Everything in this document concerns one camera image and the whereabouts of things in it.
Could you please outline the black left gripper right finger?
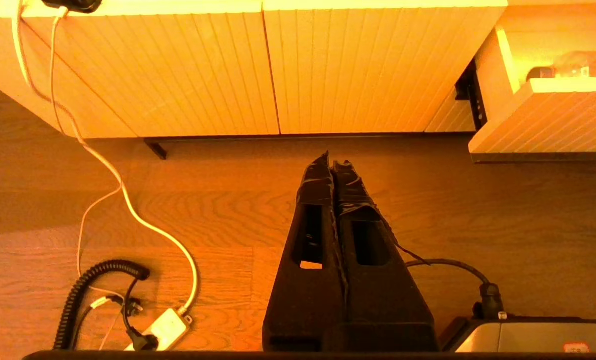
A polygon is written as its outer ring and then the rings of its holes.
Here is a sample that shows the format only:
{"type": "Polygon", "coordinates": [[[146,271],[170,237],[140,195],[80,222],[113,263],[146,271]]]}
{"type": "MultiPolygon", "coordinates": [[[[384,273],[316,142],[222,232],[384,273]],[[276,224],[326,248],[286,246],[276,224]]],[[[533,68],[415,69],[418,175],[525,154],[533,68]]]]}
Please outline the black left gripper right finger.
{"type": "Polygon", "coordinates": [[[404,264],[392,228],[353,164],[335,161],[332,175],[351,321],[432,326],[432,312],[404,264]]]}

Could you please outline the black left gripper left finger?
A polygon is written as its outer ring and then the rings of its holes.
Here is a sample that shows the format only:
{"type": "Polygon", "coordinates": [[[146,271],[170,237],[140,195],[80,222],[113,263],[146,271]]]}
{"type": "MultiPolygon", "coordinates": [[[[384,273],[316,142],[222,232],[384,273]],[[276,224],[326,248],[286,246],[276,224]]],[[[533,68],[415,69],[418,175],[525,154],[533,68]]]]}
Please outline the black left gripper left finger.
{"type": "Polygon", "coordinates": [[[321,352],[344,321],[334,178],[324,152],[306,167],[263,320],[266,352],[321,352]]]}

